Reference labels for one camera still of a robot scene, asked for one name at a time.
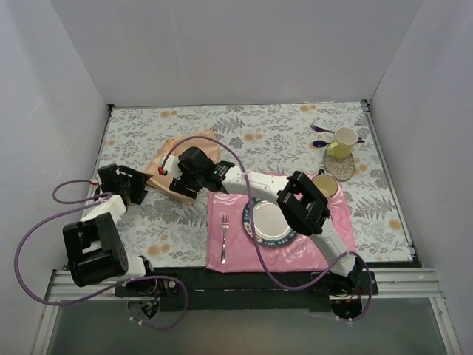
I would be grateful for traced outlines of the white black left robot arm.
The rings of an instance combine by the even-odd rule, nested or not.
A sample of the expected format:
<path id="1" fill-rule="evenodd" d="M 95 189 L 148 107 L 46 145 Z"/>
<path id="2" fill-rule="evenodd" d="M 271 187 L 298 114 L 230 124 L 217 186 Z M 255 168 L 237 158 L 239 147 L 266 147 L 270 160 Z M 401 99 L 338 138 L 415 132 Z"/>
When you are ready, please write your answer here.
<path id="1" fill-rule="evenodd" d="M 117 228 L 128 208 L 144 201 L 151 177 L 117 164 L 98 170 L 93 197 L 98 205 L 78 222 L 63 228 L 69 269 L 77 286 L 132 279 L 132 287 L 140 295 L 148 296 L 156 290 L 157 278 L 151 263 L 126 252 Z"/>

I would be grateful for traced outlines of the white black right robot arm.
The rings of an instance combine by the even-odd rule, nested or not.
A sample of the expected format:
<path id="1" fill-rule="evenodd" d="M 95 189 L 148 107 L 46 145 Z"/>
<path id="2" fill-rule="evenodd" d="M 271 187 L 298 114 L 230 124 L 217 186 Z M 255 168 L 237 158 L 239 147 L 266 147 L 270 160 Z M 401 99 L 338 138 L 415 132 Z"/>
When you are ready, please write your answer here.
<path id="1" fill-rule="evenodd" d="M 288 291 L 313 288 L 320 281 L 333 282 L 343 294 L 351 294 L 361 285 L 367 272 L 362 258 L 350 251 L 333 224 L 327 198 L 303 172 L 289 177 L 249 172 L 242 161 L 213 162 L 201 149 L 190 147 L 175 157 L 167 154 L 158 165 L 160 175 L 171 175 L 170 190 L 195 197 L 201 189 L 227 195 L 245 195 L 248 203 L 265 200 L 277 206 L 285 221 L 298 234 L 316 245 L 328 267 L 310 282 L 300 286 L 274 283 Z"/>

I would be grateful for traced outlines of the peach satin napkin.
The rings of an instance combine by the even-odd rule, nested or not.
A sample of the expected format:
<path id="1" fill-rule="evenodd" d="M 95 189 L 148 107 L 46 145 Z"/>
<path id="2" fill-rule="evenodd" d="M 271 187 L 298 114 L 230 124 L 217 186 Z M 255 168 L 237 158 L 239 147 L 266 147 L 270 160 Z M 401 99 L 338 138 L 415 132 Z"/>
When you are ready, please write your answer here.
<path id="1" fill-rule="evenodd" d="M 205 137 L 213 138 L 213 139 L 216 138 L 214 132 L 211 131 L 210 129 L 197 132 L 194 134 L 190 134 L 189 136 L 205 136 Z M 189 136 L 186 135 L 186 136 L 176 137 L 176 138 L 167 140 L 163 144 L 163 146 L 157 150 L 155 157 L 151 160 L 148 167 L 145 169 L 145 173 L 152 175 L 152 177 L 147 182 L 148 186 L 157 189 L 159 192 L 162 192 L 163 194 L 169 197 L 172 197 L 175 200 L 178 200 L 182 203 L 186 203 L 188 205 L 192 205 L 195 201 L 195 198 L 186 197 L 184 195 L 178 194 L 177 192 L 173 192 L 169 189 L 169 186 L 172 182 L 171 175 L 164 176 L 158 173 L 158 167 L 160 165 L 161 158 L 164 158 L 169 153 L 171 148 L 173 148 L 178 142 L 184 140 L 185 138 L 188 138 Z M 192 147 L 192 146 L 195 146 L 201 149 L 214 163 L 216 163 L 220 159 L 220 154 L 221 154 L 220 146 L 213 141 L 208 141 L 205 139 L 193 139 L 190 141 L 186 141 L 185 143 L 182 143 L 181 145 L 179 145 L 172 152 L 172 155 L 178 157 L 187 148 Z"/>

